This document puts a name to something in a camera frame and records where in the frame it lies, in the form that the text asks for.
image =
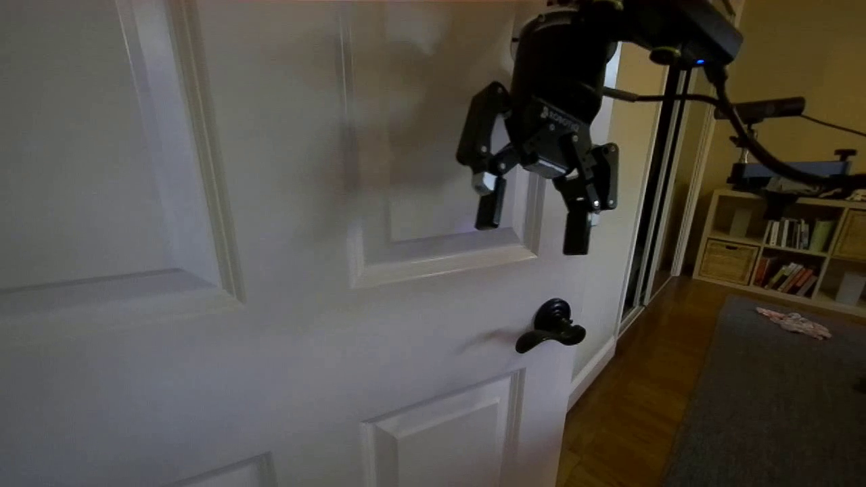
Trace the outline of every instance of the wooden floor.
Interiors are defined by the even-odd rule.
[[[728,289],[672,282],[574,405],[561,487],[660,484]]]

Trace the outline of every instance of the bookshelf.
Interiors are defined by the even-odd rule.
[[[697,278],[866,317],[866,204],[798,198],[767,218],[764,198],[718,190]]]

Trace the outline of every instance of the gray surface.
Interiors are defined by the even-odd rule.
[[[866,484],[866,328],[823,321],[812,342],[728,297],[666,484]]]

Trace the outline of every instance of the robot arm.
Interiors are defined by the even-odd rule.
[[[553,179],[568,208],[567,254],[591,252],[599,210],[617,205],[617,145],[594,145],[605,70],[621,40],[664,64],[728,64],[743,36],[706,0],[572,0],[538,14],[517,39],[511,91],[484,87],[469,109],[457,163],[474,172],[478,228],[499,228],[506,172]],[[497,126],[509,143],[492,145]]]

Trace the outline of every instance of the door handle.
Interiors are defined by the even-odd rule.
[[[584,342],[589,331],[572,321],[572,305],[561,297],[547,301],[534,320],[534,331],[517,338],[517,355],[537,348],[541,342],[561,342],[563,347],[576,347]]]

